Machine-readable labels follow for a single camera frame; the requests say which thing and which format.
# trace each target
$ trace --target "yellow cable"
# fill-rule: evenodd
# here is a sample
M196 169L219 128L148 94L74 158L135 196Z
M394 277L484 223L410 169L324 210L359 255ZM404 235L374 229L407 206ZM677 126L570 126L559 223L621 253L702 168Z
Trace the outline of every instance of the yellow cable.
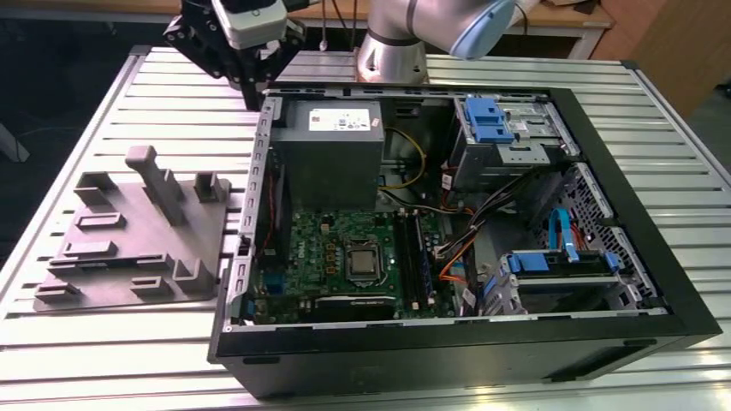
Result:
M398 128L394 128L394 127L386 127L384 130L392 130L404 139L407 139L410 141L411 145L416 148L416 150L419 152L419 157L422 158L422 168L419 169L419 174L416 174L416 177L414 177L411 180L408 180L403 184L398 184L395 186L380 186L378 188L379 190L398 190L399 188L408 187L424 175L424 171L426 171L426 154L424 154L424 150L422 150L422 147L419 146L419 144L416 143L416 141L414 140L414 138L411 138L411 136L408 134L406 134L403 131L400 131Z

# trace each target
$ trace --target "aluminum profile table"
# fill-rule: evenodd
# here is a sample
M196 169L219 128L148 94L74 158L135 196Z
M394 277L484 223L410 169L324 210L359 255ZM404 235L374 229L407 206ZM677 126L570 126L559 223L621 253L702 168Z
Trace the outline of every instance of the aluminum profile table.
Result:
M294 400L292 406L398 409L722 409L731 403L731 178L645 75L614 62L431 56L432 83L556 86L576 93L617 162L726 334L654 355L590 382ZM348 53L302 52L280 80L354 80ZM46 260L58 252L83 171L138 179L131 145L152 144L182 180L215 170L234 183L223 265L247 183L258 114L238 91L172 49L127 59L0 275L0 405L27 409L280 408L259 404L206 361L214 301L34 312Z

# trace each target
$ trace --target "sticker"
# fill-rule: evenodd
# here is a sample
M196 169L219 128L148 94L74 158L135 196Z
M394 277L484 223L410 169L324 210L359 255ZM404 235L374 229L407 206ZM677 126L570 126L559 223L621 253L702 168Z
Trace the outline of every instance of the sticker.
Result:
M475 303L478 302L478 299L475 298L475 294L472 294L472 291L470 291L470 289L464 289L464 291L462 292L462 299L470 305L470 307L475 308Z
M452 176L450 174L442 174L442 188L446 190L452 189Z
M310 131L370 131L370 127L368 109L310 110Z

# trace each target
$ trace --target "wooden table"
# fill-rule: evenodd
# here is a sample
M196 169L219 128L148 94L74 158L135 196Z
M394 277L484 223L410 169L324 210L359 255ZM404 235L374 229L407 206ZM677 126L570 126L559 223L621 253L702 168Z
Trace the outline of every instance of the wooden table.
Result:
M0 17L70 20L70 21L131 21L167 23L178 14L180 0L3 0ZM354 0L339 0L338 6L346 24L351 26L354 18ZM356 25L366 28L370 11L370 0L359 1ZM322 25L322 5L291 14L310 26ZM340 27L332 1L326 3L326 24ZM571 7L538 6L528 13L528 35L576 38L576 44L568 55L571 59L587 59L599 43L604 30L614 25L612 18L602 7L591 15L584 15ZM507 31L522 34L519 23Z

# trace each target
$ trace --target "blue latch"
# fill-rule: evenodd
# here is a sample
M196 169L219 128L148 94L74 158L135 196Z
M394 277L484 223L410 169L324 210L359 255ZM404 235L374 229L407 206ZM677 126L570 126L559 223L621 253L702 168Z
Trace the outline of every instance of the blue latch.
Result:
M514 254L520 260L524 271L548 271L548 262L543 253Z
M611 272L618 272L619 268L622 267L619 256L615 253L607 251L604 253L604 258L607 259L608 270Z
M475 131L475 141L512 143L512 134L504 127L504 111L498 107L495 99L470 97L464 100L464 108Z

